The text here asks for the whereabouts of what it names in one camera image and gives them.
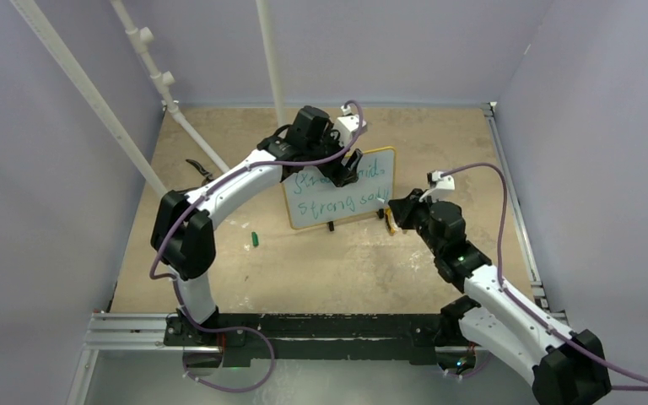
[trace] white pipe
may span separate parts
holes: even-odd
[[[140,153],[138,146],[127,134],[125,127],[118,121],[116,114],[105,102],[103,96],[95,87],[90,78],[80,66],[76,58],[58,35],[53,25],[48,21],[34,0],[11,0],[11,3],[19,11],[29,27],[34,31],[46,49],[51,53],[53,59],[58,62],[63,72],[71,79],[80,94],[88,101],[90,108],[100,118],[111,135],[127,154],[127,157],[140,170],[148,184],[155,190],[159,197],[167,192],[165,185],[155,174],[153,168]]]
[[[277,52],[274,48],[269,4],[267,0],[256,0],[256,5],[259,25],[262,29],[262,42],[264,43],[264,56],[267,59],[269,83],[272,85],[274,110],[277,112],[277,124],[281,127],[287,123],[287,115],[284,112],[284,93],[282,93],[282,81],[279,79],[279,63]]]
[[[230,168],[227,166],[227,164],[222,160],[212,149],[212,147],[205,142],[205,140],[200,137],[200,134],[197,133],[197,130],[190,125],[190,122],[187,121],[185,116],[182,115],[181,112],[177,111],[175,114],[172,115],[172,118],[182,126],[183,129],[185,129],[185,132],[189,133],[192,139],[200,145],[200,148],[205,151],[206,154],[210,157],[210,159],[219,167],[219,169],[222,171],[222,173],[226,173],[230,171]]]
[[[121,20],[123,27],[125,27],[125,33],[130,39],[130,43],[132,44],[133,49],[135,49],[135,52],[143,60],[143,64],[145,65],[145,68],[148,69],[148,73],[150,74],[150,79],[153,80],[155,88],[158,90],[158,93],[160,93],[160,96],[162,96],[163,100],[165,101],[168,112],[172,115],[173,119],[175,119],[175,121],[179,123],[183,129],[185,129],[185,132],[190,135],[192,140],[195,141],[195,143],[197,143],[197,145],[199,145],[200,148],[205,151],[209,158],[223,173],[229,171],[229,166],[224,162],[224,160],[222,160],[222,158],[219,157],[219,155],[217,155],[217,152],[215,152],[214,149],[210,147],[210,145],[203,139],[203,137],[197,132],[197,130],[192,127],[192,125],[190,125],[185,116],[183,116],[180,112],[180,108],[173,100],[172,95],[170,94],[170,85],[175,82],[175,79],[172,77],[172,74],[170,72],[162,73],[158,69],[157,65],[155,65],[155,61],[150,56],[150,52],[148,51],[148,44],[154,39],[153,33],[150,32],[150,29],[148,29],[148,27],[138,29],[138,27],[135,26],[132,19],[130,18],[130,14],[128,14],[127,10],[125,9],[125,5],[123,5],[122,0],[111,0],[111,4],[116,10],[116,14]]]

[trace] gray wall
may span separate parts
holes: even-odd
[[[270,0],[290,104],[497,100],[551,0]],[[151,52],[195,104],[268,104],[255,2],[126,0]]]
[[[110,4],[39,4],[152,153],[159,100]],[[65,402],[89,313],[112,293],[142,187],[43,45],[0,1],[0,404]]]
[[[648,374],[648,2],[556,0],[497,121],[553,306]]]

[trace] cable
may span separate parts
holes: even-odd
[[[177,301],[180,304],[181,312],[185,316],[185,318],[192,324],[192,326],[195,327],[198,331],[205,332],[205,333],[222,333],[222,332],[233,332],[233,331],[251,332],[256,334],[259,338],[261,338],[264,341],[264,343],[267,345],[267,348],[269,349],[269,355],[271,360],[269,369],[267,369],[267,373],[262,377],[261,380],[259,380],[255,384],[252,384],[251,386],[246,386],[244,388],[230,388],[227,386],[220,386],[218,384],[214,384],[212,382],[202,380],[200,379],[200,377],[193,375],[190,372],[190,370],[187,369],[187,364],[183,358],[182,367],[185,370],[185,375],[190,377],[193,381],[199,382],[200,384],[209,386],[210,388],[214,388],[215,390],[219,390],[222,392],[239,393],[239,392],[249,392],[252,390],[256,390],[269,379],[269,377],[272,375],[272,372],[274,371],[274,365],[275,365],[274,347],[272,346],[272,343],[269,341],[269,339],[267,339],[267,337],[264,336],[264,334],[259,332],[257,329],[252,329],[251,327],[222,327],[217,329],[210,329],[210,328],[203,327],[199,323],[197,323],[197,321],[195,321],[195,319],[192,318],[192,315],[190,315],[190,311],[188,311],[185,306],[185,302],[182,299],[180,289],[177,286],[177,277],[174,274],[170,274],[170,273],[155,274],[155,270],[158,268],[158,263],[160,263],[160,261],[163,258],[163,254],[165,253],[165,248],[167,247],[168,242],[170,241],[170,239],[172,239],[172,235],[175,234],[176,230],[180,227],[180,225],[183,222],[185,222],[185,219],[190,215],[190,213],[192,213],[192,211],[195,210],[195,208],[198,205],[200,205],[202,202],[207,201],[209,199],[209,196],[211,196],[222,185],[232,181],[232,179],[235,179],[237,176],[241,175],[242,173],[248,170],[251,170],[259,166],[265,166],[265,165],[279,165],[279,166],[293,166],[293,167],[318,166],[318,165],[323,165],[325,163],[329,163],[332,160],[344,156],[351,149],[351,147],[354,145],[356,140],[359,139],[359,135],[361,134],[361,130],[364,126],[364,109],[361,108],[361,105],[355,100],[349,100],[346,103],[344,103],[344,106],[349,106],[349,105],[354,105],[356,107],[356,111],[359,113],[359,127],[356,128],[356,132],[354,133],[354,136],[352,137],[351,141],[342,150],[327,158],[312,160],[309,162],[281,162],[281,161],[256,162],[250,165],[249,167],[243,166],[238,170],[231,170],[228,174],[224,175],[222,178],[219,178],[218,181],[212,184],[212,186],[208,188],[204,194],[202,194],[194,202],[192,202],[192,204],[190,204],[190,206],[185,209],[185,211],[180,215],[180,217],[178,217],[175,220],[175,222],[168,230],[168,233],[165,235],[165,238],[163,238],[163,241],[160,244],[160,248],[158,249],[158,253],[157,255],[155,255],[155,259],[153,260],[153,265],[150,266],[149,276],[153,280],[158,280],[161,278],[169,278],[170,281],[172,281],[173,289],[175,290],[175,297],[177,297]],[[277,131],[275,132],[275,135],[279,135],[287,128],[288,126],[286,125],[278,128]]]
[[[503,289],[503,292],[505,295],[510,298],[516,305],[518,305],[525,313],[527,313],[532,319],[534,319],[537,323],[540,324],[540,326],[544,327],[546,330],[550,331],[556,338],[562,340],[563,342],[567,343],[570,345],[572,348],[577,350],[580,354],[586,356],[588,359],[594,361],[595,363],[598,363],[599,365],[606,367],[610,370],[616,371],[621,375],[624,375],[626,377],[629,377],[633,380],[637,380],[639,382],[644,382],[645,384],[648,384],[648,377],[645,377],[643,375],[634,373],[633,371],[626,370],[616,364],[610,363],[609,361],[602,359],[598,356],[596,356],[594,353],[590,352],[589,350],[581,347],[579,344],[573,342],[569,338],[567,338],[563,333],[560,333],[558,330],[553,328],[550,324],[548,324],[542,317],[538,316],[533,310],[528,308],[521,300],[519,300],[513,293],[511,293],[508,290],[508,287],[504,283],[503,279],[503,250],[502,250],[502,245],[503,245],[503,227],[505,225],[505,213],[508,208],[508,186],[505,183],[505,176],[503,175],[503,172],[500,171],[500,169],[492,165],[490,163],[472,163],[470,165],[464,165],[458,168],[455,168],[453,170],[449,170],[443,175],[442,177],[445,176],[450,176],[454,175],[458,172],[472,169],[474,167],[489,167],[490,169],[495,170],[495,172],[498,174],[498,177],[500,178],[500,183],[503,186],[503,209],[502,213],[500,215],[500,227],[498,228],[498,240],[496,243],[496,256],[498,258],[498,283],[500,284],[500,287]],[[644,391],[648,392],[648,386],[612,386],[612,389],[615,391]]]

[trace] white pole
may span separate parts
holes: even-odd
[[[272,19],[269,13],[267,0],[256,0],[259,25],[262,29],[262,42],[264,43],[264,56],[267,58],[267,70],[269,71],[269,83],[272,85],[272,97],[274,98],[274,109],[277,112],[277,124],[282,126],[287,123],[287,116],[284,113],[284,94],[282,93],[282,82],[279,80],[279,63],[277,52],[274,48],[272,36]]]
[[[100,118],[111,135],[121,145],[127,157],[140,170],[148,184],[155,190],[159,197],[167,192],[165,185],[155,174],[153,168],[145,159],[138,146],[127,134],[125,127],[118,121],[116,114],[105,102],[103,96],[95,87],[93,82],[80,66],[76,58],[58,35],[53,25],[48,21],[34,0],[11,0],[11,3],[19,11],[29,27],[34,31],[46,49],[51,53],[53,59],[58,62],[63,72],[71,79],[80,94],[88,101],[90,108]]]
[[[158,93],[160,93],[163,100],[165,101],[168,112],[172,115],[173,119],[175,119],[175,121],[179,123],[183,129],[185,129],[185,132],[190,135],[192,140],[195,141],[195,143],[197,143],[197,145],[199,145],[200,148],[205,151],[209,158],[223,173],[229,171],[229,166],[224,162],[224,160],[222,160],[222,158],[219,157],[217,152],[215,152],[214,149],[210,147],[210,145],[197,132],[197,130],[192,125],[190,125],[189,122],[187,122],[185,116],[182,115],[182,112],[180,112],[180,108],[173,100],[172,95],[170,94],[170,85],[175,82],[175,78],[173,78],[172,73],[170,72],[162,73],[158,69],[157,65],[155,65],[155,61],[150,56],[150,52],[148,51],[148,44],[154,39],[153,33],[150,32],[150,29],[148,27],[138,29],[138,27],[135,26],[132,19],[130,18],[130,14],[128,14],[127,10],[125,9],[122,0],[111,0],[111,4],[116,10],[116,14],[118,14],[118,18],[120,18],[123,27],[125,27],[125,33],[128,39],[130,39],[130,43],[132,44],[133,49],[135,49],[135,52],[140,56],[141,59],[143,59],[143,64],[148,69],[148,73],[150,74],[150,78],[155,84],[155,88],[158,90]]]

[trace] table top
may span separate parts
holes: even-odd
[[[294,118],[297,109],[289,109]],[[337,109],[325,109],[332,116]],[[242,161],[277,123],[273,109],[184,109],[190,123],[231,166]],[[497,164],[488,124],[479,109],[369,108],[362,150],[397,150],[394,197],[425,188],[426,173],[472,162]],[[152,161],[170,189],[199,186],[202,177],[185,162],[194,159],[221,173],[170,116],[166,116]],[[450,201],[460,205],[468,239],[495,261],[502,191],[497,175],[484,168],[455,175]],[[176,300],[165,280],[151,281],[155,252],[149,245],[159,200],[145,186],[118,279],[112,312],[166,313]],[[503,240],[505,275],[532,297],[528,272],[508,210]],[[253,247],[251,232],[259,236]],[[215,231],[217,258],[208,270],[222,312],[437,313],[461,296],[444,282],[425,244],[412,232],[390,236],[384,222],[343,220],[294,230],[284,193],[275,186],[231,214]]]

